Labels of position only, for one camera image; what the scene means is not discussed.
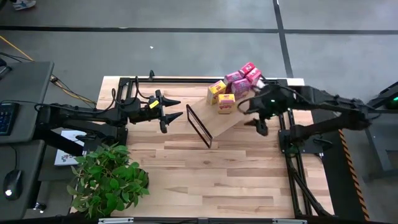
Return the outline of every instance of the juice box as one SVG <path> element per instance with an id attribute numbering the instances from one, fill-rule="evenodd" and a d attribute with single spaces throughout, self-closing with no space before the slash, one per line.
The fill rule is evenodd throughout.
<path id="1" fill-rule="evenodd" d="M 225 93 L 229 94 L 231 93 L 231 84 L 232 82 L 236 80 L 241 80 L 243 77 L 239 72 L 234 72 L 231 74 L 228 74 L 224 77 L 224 83 L 226 85 L 226 90 Z"/>
<path id="2" fill-rule="evenodd" d="M 231 112 L 234 112 L 235 109 L 235 96 L 233 94 L 218 95 L 219 114 L 230 114 Z"/>
<path id="3" fill-rule="evenodd" d="M 261 77 L 261 70 L 258 68 L 254 68 L 246 75 L 245 78 L 250 82 L 251 85 L 256 85 L 260 77 Z"/>
<path id="4" fill-rule="evenodd" d="M 207 91 L 207 102 L 209 102 L 210 105 L 217 103 L 218 95 L 224 94 L 225 89 L 226 85 L 222 80 L 209 86 L 209 89 Z"/>
<path id="5" fill-rule="evenodd" d="M 245 77 L 254 68 L 255 68 L 254 64 L 248 62 L 247 64 L 243 65 L 241 69 L 239 69 L 239 73 L 242 74 L 243 77 Z"/>
<path id="6" fill-rule="evenodd" d="M 235 100 L 245 97 L 249 93 L 250 89 L 251 84 L 245 78 L 232 82 L 231 90 L 232 93 L 235 95 Z"/>

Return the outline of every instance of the pink box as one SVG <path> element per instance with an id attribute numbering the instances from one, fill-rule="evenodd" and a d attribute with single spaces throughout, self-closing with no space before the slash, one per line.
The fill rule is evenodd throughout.
<path id="1" fill-rule="evenodd" d="M 246 79 L 249 80 L 251 85 L 255 85 L 261 77 L 261 70 L 258 68 L 254 68 L 247 75 Z"/>
<path id="2" fill-rule="evenodd" d="M 240 74 L 242 74 L 243 77 L 245 77 L 251 70 L 255 68 L 254 64 L 251 62 L 248 62 L 245 64 L 240 70 Z"/>
<path id="3" fill-rule="evenodd" d="M 232 82 L 241 80 L 242 78 L 243 77 L 242 77 L 242 75 L 239 72 L 234 72 L 234 73 L 226 75 L 224 77 L 224 83 L 226 85 L 225 93 L 226 94 L 231 93 L 231 84 L 232 84 Z"/>
<path id="4" fill-rule="evenodd" d="M 243 78 L 241 80 L 232 82 L 231 91 L 235 95 L 235 100 L 245 97 L 251 89 L 250 82 Z"/>

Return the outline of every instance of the wooden table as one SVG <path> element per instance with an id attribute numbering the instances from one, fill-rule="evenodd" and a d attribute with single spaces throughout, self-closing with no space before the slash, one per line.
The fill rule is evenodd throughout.
<path id="1" fill-rule="evenodd" d="M 111 89 L 120 77 L 104 77 L 98 108 L 111 102 Z M 140 83 L 143 95 L 162 94 L 181 104 L 166 113 L 186 112 L 206 96 L 208 84 Z M 312 123 L 309 111 L 294 111 L 297 124 Z M 112 216 L 122 217 L 239 217 L 292 218 L 292 199 L 284 156 L 280 153 L 277 132 L 279 121 L 267 122 L 269 135 L 257 134 L 254 127 L 239 122 L 220 134 L 208 149 L 187 121 L 184 113 L 162 134 L 159 122 L 129 124 L 127 147 L 132 161 L 149 173 L 150 195 L 136 208 Z M 321 160 L 303 155 L 309 189 L 324 208 L 333 213 L 328 184 Z M 304 211 L 301 190 L 300 208 Z"/>

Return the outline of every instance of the yellow box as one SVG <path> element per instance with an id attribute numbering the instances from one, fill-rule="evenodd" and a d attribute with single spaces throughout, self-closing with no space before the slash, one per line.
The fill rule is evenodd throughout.
<path id="1" fill-rule="evenodd" d="M 233 94 L 218 95 L 219 114 L 230 114 L 231 112 L 234 112 L 235 109 L 235 96 Z"/>
<path id="2" fill-rule="evenodd" d="M 226 85 L 222 80 L 209 86 L 209 89 L 207 91 L 207 102 L 209 102 L 210 105 L 217 103 L 217 96 L 219 94 L 225 93 L 225 89 Z"/>

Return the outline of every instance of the concrete floor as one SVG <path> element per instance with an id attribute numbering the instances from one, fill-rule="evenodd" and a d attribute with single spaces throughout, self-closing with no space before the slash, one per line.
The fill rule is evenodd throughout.
<path id="1" fill-rule="evenodd" d="M 397 30 L 395 0 L 279 0 L 285 29 Z M 83 26 L 150 28 L 278 29 L 272 0 L 38 0 L 37 7 L 0 12 L 0 26 Z M 330 93 L 368 101 L 397 81 L 398 35 L 286 34 L 295 78 Z M 266 77 L 286 77 L 279 34 L 192 32 L 4 31 L 35 60 L 55 62 L 54 75 L 72 90 L 97 100 L 107 75 L 223 76 L 248 61 Z M 19 53 L 0 42 L 2 52 Z M 46 103 L 84 106 L 53 85 Z M 345 132 L 359 176 L 374 163 L 364 133 Z M 53 155 L 46 157 L 51 164 Z M 395 223 L 398 180 L 364 183 L 371 220 Z M 40 193 L 45 216 L 64 215 L 70 197 L 65 183 L 51 182 Z M 28 212 L 27 217 L 39 217 Z"/>

